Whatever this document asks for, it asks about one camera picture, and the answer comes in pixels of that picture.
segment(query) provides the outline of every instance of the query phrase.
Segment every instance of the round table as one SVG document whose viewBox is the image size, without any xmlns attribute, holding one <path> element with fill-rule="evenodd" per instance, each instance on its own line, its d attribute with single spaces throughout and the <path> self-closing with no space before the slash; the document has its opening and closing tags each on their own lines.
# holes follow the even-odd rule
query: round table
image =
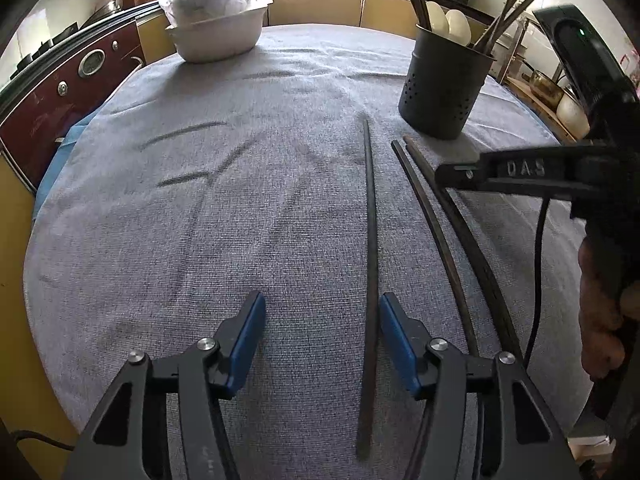
<svg viewBox="0 0 640 480">
<path fill-rule="evenodd" d="M 80 430 L 128 351 L 153 358 L 211 335 L 251 290 L 267 323 L 244 389 L 223 403 L 243 479 L 397 479 L 422 407 L 384 345 L 370 459 L 357 462 L 366 307 L 363 123 L 370 127 L 380 293 L 466 351 L 424 216 L 390 142 L 411 135 L 431 164 L 481 150 L 555 144 L 487 78 L 456 141 L 398 114 L 414 42 L 362 28 L 265 28 L 251 52 L 139 71 L 91 121 L 37 217 L 25 262 L 42 363 Z M 502 287 L 521 343 L 533 313 L 540 201 L 453 193 Z M 481 354 L 500 348 L 468 261 L 436 205 Z M 577 247 L 582 225 L 553 202 L 543 241 L 543 316 L 530 375 L 566 430 L 590 390 L 580 366 Z M 174 478 L 184 470 L 170 402 Z M 470 477 L 468 403 L 461 477 Z"/>
</svg>

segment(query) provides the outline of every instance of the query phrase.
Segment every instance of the cabinet handle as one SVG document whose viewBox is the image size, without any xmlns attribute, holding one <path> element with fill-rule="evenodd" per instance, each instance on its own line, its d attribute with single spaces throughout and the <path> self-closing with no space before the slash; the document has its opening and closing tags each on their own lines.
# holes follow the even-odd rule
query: cabinet handle
<svg viewBox="0 0 640 480">
<path fill-rule="evenodd" d="M 104 100 L 105 103 L 110 101 L 111 98 L 115 95 L 115 93 L 118 90 L 120 90 L 121 86 L 124 85 L 124 83 L 126 83 L 132 75 L 134 75 L 138 70 L 140 70 L 145 65 L 145 62 L 142 61 L 142 59 L 140 59 L 138 56 L 131 56 L 131 59 L 133 59 L 134 61 L 137 61 L 138 64 L 131 72 L 129 72 L 129 75 L 127 75 L 126 78 L 124 78 L 122 82 L 118 86 L 116 86 L 116 89 L 113 92 L 111 92 L 111 95 L 109 95 L 109 97 L 107 97 Z"/>
</svg>

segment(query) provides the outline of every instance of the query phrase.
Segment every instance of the hand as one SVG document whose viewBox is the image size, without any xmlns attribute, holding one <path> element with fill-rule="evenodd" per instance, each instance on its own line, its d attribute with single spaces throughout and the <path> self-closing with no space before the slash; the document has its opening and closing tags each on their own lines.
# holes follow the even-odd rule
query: hand
<svg viewBox="0 0 640 480">
<path fill-rule="evenodd" d="M 640 320 L 640 282 L 626 288 L 620 297 L 620 311 L 602 290 L 593 253 L 585 238 L 578 252 L 580 279 L 580 333 L 582 368 L 591 377 L 603 378 L 619 368 L 625 349 L 613 334 L 622 326 L 622 315 Z"/>
</svg>

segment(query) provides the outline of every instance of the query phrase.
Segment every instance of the plastic bag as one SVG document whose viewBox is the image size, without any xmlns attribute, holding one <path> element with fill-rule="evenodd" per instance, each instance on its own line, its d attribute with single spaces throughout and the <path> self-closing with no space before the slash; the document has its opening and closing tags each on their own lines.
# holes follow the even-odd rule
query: plastic bag
<svg viewBox="0 0 640 480">
<path fill-rule="evenodd" d="M 169 23 L 174 27 L 231 16 L 270 3 L 272 0 L 158 0 Z"/>
</svg>

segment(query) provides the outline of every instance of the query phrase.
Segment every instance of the black cable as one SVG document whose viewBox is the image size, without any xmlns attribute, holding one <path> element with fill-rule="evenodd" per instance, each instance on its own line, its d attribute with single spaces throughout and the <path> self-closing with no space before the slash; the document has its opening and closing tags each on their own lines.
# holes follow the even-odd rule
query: black cable
<svg viewBox="0 0 640 480">
<path fill-rule="evenodd" d="M 482 253 L 482 249 L 478 246 L 478 242 L 466 224 L 458 206 L 453 202 L 449 192 L 438 186 L 436 183 L 435 172 L 427 159 L 424 158 L 424 155 L 420 152 L 409 136 L 404 136 L 403 139 L 404 142 L 406 142 L 406 149 L 409 152 L 409 155 L 411 155 L 415 165 L 422 173 L 427 184 L 431 187 L 431 190 L 440 203 L 442 210 L 447 215 L 451 227 L 458 236 L 458 240 L 460 240 L 460 244 L 465 251 L 469 264 L 478 279 L 478 285 L 482 290 L 482 295 L 484 296 L 492 321 L 494 322 L 495 331 L 498 335 L 501 348 L 507 352 L 511 352 L 519 361 L 522 361 L 520 340 L 518 339 L 518 334 L 513 327 L 511 314 L 509 313 L 507 304 L 504 301 L 500 285 L 495 279 L 494 272 L 492 271 L 489 262 L 486 260 L 486 257 Z"/>
<path fill-rule="evenodd" d="M 356 457 L 366 460 L 373 434 L 373 411 L 376 397 L 376 365 L 378 364 L 378 215 L 376 213 L 376 183 L 369 122 L 364 121 L 364 161 L 367 181 L 367 305 L 364 327 L 364 358 L 362 386 L 356 432 Z"/>
<path fill-rule="evenodd" d="M 41 433 L 38 433 L 37 431 L 17 430 L 17 431 L 12 431 L 10 435 L 16 444 L 18 444 L 18 442 L 20 442 L 21 440 L 33 438 L 35 440 L 45 442 L 50 446 L 59 447 L 60 449 L 64 449 L 66 451 L 74 450 L 73 446 L 70 446 L 69 444 L 64 444 L 63 442 L 59 442 L 57 440 L 53 440 L 52 438 L 49 438 L 47 435 L 43 435 Z"/>
<path fill-rule="evenodd" d="M 540 326 L 540 317 L 542 316 L 542 235 L 545 231 L 546 212 L 549 209 L 549 198 L 542 199 L 540 207 L 540 215 L 538 216 L 538 226 L 536 227 L 536 241 L 534 244 L 533 255 L 533 280 L 535 287 L 535 304 L 533 307 L 533 324 L 531 325 L 531 334 L 527 343 L 527 351 L 524 354 L 524 367 L 529 367 L 533 347 L 536 344 L 536 336 Z"/>
</svg>

